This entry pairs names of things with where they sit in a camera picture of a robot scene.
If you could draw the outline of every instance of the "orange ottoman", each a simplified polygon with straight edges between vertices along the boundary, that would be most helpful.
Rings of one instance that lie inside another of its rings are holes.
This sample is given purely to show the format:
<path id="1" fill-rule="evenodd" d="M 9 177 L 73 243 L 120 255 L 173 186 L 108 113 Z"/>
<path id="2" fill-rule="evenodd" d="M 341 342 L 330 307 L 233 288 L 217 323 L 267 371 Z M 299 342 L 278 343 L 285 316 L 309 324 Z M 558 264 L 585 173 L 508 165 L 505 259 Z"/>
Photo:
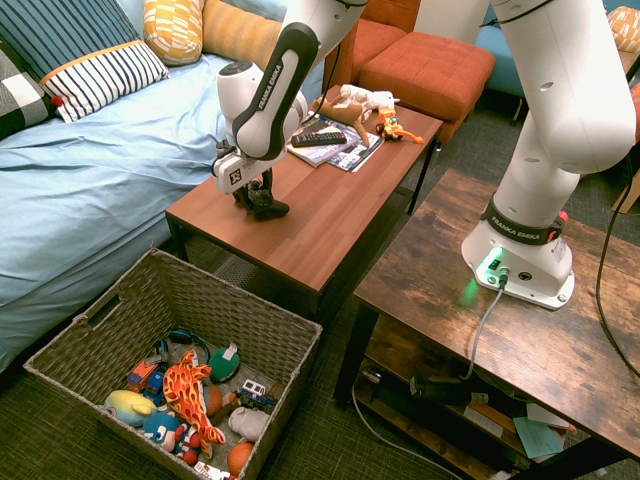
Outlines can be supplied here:
<path id="1" fill-rule="evenodd" d="M 494 64 L 493 54 L 483 48 L 412 32 L 369 61 L 358 84 L 390 90 L 401 105 L 441 119 L 440 142 L 445 143 L 480 98 Z"/>

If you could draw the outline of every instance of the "throw pillow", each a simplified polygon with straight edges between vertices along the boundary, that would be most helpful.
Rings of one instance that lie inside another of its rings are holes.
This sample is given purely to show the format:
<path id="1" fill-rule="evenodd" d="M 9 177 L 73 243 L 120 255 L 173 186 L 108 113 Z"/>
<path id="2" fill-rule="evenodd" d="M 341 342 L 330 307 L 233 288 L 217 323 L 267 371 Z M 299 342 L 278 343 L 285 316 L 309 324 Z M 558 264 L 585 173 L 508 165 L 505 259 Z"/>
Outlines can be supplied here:
<path id="1" fill-rule="evenodd" d="M 220 0 L 207 0 L 203 13 L 206 53 L 255 63 L 265 70 L 282 24 Z"/>
<path id="2" fill-rule="evenodd" d="M 640 10 L 618 7 L 607 18 L 618 50 L 640 52 Z"/>
<path id="3" fill-rule="evenodd" d="M 47 118 L 51 100 L 22 60 L 0 41 L 0 140 Z"/>
<path id="4" fill-rule="evenodd" d="M 2 0 L 0 37 L 51 96 L 66 122 L 167 78 L 116 0 Z"/>
<path id="5" fill-rule="evenodd" d="M 204 0 L 145 0 L 144 38 L 165 65 L 187 65 L 202 52 Z"/>

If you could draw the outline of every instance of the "orange toy figure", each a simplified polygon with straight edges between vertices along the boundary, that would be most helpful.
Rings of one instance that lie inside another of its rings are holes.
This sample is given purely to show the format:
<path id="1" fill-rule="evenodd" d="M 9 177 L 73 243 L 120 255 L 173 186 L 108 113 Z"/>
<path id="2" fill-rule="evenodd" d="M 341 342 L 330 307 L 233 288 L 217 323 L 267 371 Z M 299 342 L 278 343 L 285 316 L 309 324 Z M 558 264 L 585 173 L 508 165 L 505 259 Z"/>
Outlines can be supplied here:
<path id="1" fill-rule="evenodd" d="M 385 140 L 399 140 L 400 137 L 409 137 L 413 139 L 415 143 L 424 143 L 422 137 L 414 135 L 411 132 L 407 132 L 402 128 L 394 109 L 380 110 L 378 112 L 378 118 L 380 118 L 382 123 L 376 125 L 376 133 L 382 136 Z"/>
<path id="2" fill-rule="evenodd" d="M 169 406 L 198 429 L 202 453 L 211 459 L 211 443 L 222 444 L 225 438 L 221 430 L 211 425 L 204 406 L 200 379 L 211 374 L 211 367 L 207 364 L 194 365 L 195 358 L 195 351 L 187 350 L 180 363 L 164 374 L 162 390 Z"/>

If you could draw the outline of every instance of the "cable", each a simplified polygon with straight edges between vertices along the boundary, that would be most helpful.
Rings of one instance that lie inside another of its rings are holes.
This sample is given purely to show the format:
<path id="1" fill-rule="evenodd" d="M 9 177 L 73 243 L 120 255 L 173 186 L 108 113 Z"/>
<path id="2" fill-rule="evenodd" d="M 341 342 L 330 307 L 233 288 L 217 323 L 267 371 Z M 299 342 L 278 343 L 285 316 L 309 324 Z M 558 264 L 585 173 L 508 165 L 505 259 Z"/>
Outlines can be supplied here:
<path id="1" fill-rule="evenodd" d="M 476 363 L 476 350 L 478 349 L 478 342 L 480 341 L 480 332 L 482 331 L 482 327 L 484 326 L 484 322 L 487 321 L 487 318 L 489 317 L 489 314 L 491 313 L 493 308 L 496 306 L 496 304 L 500 300 L 500 297 L 502 297 L 502 294 L 504 293 L 504 287 L 507 284 L 507 280 L 508 280 L 507 272 L 508 272 L 507 269 L 505 269 L 505 268 L 501 269 L 500 281 L 499 281 L 500 290 L 498 290 L 498 295 L 496 295 L 495 300 L 493 301 L 491 306 L 485 312 L 484 317 L 482 317 L 482 321 L 480 322 L 480 325 L 478 326 L 478 330 L 476 330 L 476 338 L 473 341 L 473 350 L 471 352 L 471 363 L 469 363 L 469 371 L 467 371 L 467 374 L 464 377 L 460 377 L 460 380 L 469 380 L 469 378 L 471 378 L 471 374 L 473 373 L 473 366 Z"/>
<path id="2" fill-rule="evenodd" d="M 364 423 L 366 425 L 366 427 L 371 431 L 371 433 L 373 433 L 379 440 L 383 441 L 384 443 L 386 443 L 387 445 L 389 445 L 389 446 L 391 446 L 393 448 L 397 448 L 398 450 L 401 450 L 401 451 L 403 451 L 405 453 L 408 453 L 409 455 L 413 455 L 414 457 L 419 458 L 420 460 L 424 460 L 425 462 L 430 463 L 431 465 L 434 465 L 434 466 L 444 470 L 449 475 L 452 475 L 453 477 L 457 478 L 458 480 L 463 480 L 461 477 L 459 477 L 458 475 L 453 473 L 451 470 L 448 470 L 447 468 L 443 467 L 439 463 L 436 463 L 433 460 L 428 459 L 427 457 L 423 457 L 419 453 L 413 452 L 413 451 L 409 450 L 408 448 L 404 448 L 404 447 L 401 447 L 400 445 L 396 445 L 395 443 L 390 442 L 389 440 L 384 438 L 382 435 L 380 435 L 378 432 L 376 432 L 371 427 L 371 425 L 369 425 L 369 423 L 367 423 L 367 421 L 364 418 L 364 415 L 362 415 L 362 412 L 360 411 L 360 408 L 358 408 L 358 401 L 356 400 L 356 391 L 355 391 L 355 387 L 353 385 L 351 386 L 351 398 L 353 399 L 353 405 L 356 407 L 356 412 L 358 412 L 358 416 L 360 417 L 360 420 L 362 420 L 362 423 Z"/>
<path id="3" fill-rule="evenodd" d="M 340 48 L 342 47 L 342 43 L 338 44 L 338 50 L 336 51 L 336 59 L 333 61 L 333 67 L 331 67 L 331 73 L 329 73 L 329 78 L 327 79 L 327 86 L 324 89 L 324 93 L 322 94 L 322 100 L 320 100 L 320 104 L 318 105 L 318 108 L 316 109 L 315 112 L 313 112 L 311 115 L 309 115 L 309 117 L 307 119 L 305 119 L 301 125 L 306 125 L 307 123 L 309 123 L 311 120 L 313 120 L 316 115 L 318 115 L 318 112 L 320 111 L 320 108 L 322 108 L 322 104 L 324 103 L 325 99 L 327 98 L 327 93 L 329 93 L 329 85 L 331 85 L 331 79 L 333 78 L 333 74 L 336 71 L 336 66 L 338 65 L 338 58 L 340 58 Z"/>
<path id="4" fill-rule="evenodd" d="M 609 222 L 609 228 L 607 229 L 607 235 L 605 236 L 605 239 L 604 239 L 604 245 L 602 247 L 602 256 L 600 257 L 600 265 L 598 266 L 598 279 L 596 280 L 596 303 L 598 304 L 598 311 L 600 312 L 600 317 L 602 318 L 602 327 L 604 328 L 604 331 L 607 334 L 609 341 L 617 350 L 617 352 L 620 354 L 620 356 L 622 357 L 622 360 L 624 360 L 624 363 L 627 364 L 627 366 L 631 369 L 631 371 L 636 376 L 640 377 L 640 372 L 636 367 L 633 366 L 633 364 L 631 363 L 629 358 L 627 358 L 627 355 L 624 353 L 624 351 L 616 341 L 615 337 L 613 336 L 613 333 L 611 332 L 611 329 L 609 327 L 609 323 L 607 322 L 607 316 L 604 314 L 604 310 L 602 309 L 602 302 L 600 300 L 600 281 L 602 280 L 602 269 L 604 267 L 604 259 L 607 255 L 607 248 L 609 247 L 609 239 L 611 237 L 611 231 L 613 230 L 613 224 L 616 221 L 616 217 L 620 212 L 620 207 L 622 206 L 624 201 L 627 199 L 627 195 L 629 195 L 629 192 L 631 191 L 631 186 L 633 184 L 633 167 L 631 166 L 631 158 L 629 157 L 628 154 L 625 157 L 625 160 L 627 164 L 627 172 L 629 174 L 629 186 L 625 190 L 624 195 L 620 199 L 620 202 L 618 202 L 618 206 L 613 212 L 613 216 L 611 217 L 611 221 Z"/>

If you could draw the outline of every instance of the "blue bed sheet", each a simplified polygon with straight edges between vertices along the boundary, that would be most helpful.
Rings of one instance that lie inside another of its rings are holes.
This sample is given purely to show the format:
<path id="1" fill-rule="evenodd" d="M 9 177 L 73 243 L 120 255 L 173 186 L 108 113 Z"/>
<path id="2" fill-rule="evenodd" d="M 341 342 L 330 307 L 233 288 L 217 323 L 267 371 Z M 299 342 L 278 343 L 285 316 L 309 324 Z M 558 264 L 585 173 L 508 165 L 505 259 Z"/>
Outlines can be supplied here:
<path id="1" fill-rule="evenodd" d="M 224 138 L 227 63 L 204 55 L 78 122 L 0 142 L 0 372 L 168 238 L 164 210 L 211 175 Z"/>

